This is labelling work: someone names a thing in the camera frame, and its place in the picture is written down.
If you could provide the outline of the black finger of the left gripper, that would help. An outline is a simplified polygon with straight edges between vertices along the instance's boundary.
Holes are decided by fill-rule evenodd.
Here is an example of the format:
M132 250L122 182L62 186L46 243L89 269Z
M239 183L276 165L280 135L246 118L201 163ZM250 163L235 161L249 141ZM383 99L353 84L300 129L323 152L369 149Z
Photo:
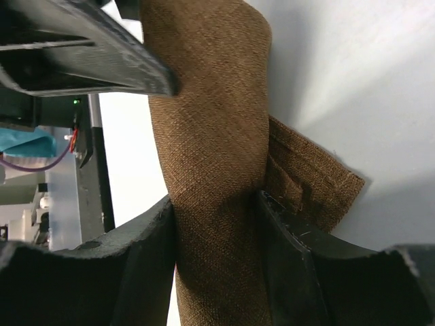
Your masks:
M2 1L1 84L32 96L173 96L177 78L96 1Z

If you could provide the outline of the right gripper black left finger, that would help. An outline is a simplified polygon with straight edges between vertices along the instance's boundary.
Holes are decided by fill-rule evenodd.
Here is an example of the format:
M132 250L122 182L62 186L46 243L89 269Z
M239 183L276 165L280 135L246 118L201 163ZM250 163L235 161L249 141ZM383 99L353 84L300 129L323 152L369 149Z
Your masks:
M168 198L73 250L1 243L2 325L165 325L175 267Z

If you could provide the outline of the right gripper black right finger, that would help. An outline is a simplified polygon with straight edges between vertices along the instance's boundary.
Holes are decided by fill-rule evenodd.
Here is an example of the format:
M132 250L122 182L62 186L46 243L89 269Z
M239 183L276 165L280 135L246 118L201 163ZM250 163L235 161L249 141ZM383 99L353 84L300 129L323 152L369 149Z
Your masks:
M433 325L434 246L350 244L256 195L262 270L274 325Z

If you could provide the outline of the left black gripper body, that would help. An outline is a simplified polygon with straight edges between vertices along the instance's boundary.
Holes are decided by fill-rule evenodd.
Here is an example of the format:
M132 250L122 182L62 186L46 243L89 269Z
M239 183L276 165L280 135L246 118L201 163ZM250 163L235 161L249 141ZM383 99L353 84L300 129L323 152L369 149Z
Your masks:
M2 128L23 131L38 126L71 128L81 111L81 96L39 97L1 87Z

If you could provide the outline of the brown cloth napkin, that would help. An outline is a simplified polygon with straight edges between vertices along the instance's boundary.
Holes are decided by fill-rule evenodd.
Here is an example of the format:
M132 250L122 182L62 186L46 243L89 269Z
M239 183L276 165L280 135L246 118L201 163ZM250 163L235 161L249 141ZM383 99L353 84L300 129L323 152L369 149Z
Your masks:
M272 32L248 3L143 1L140 20L181 86L149 99L175 210L181 324L270 325L251 196L263 189L330 232L364 180L269 115Z

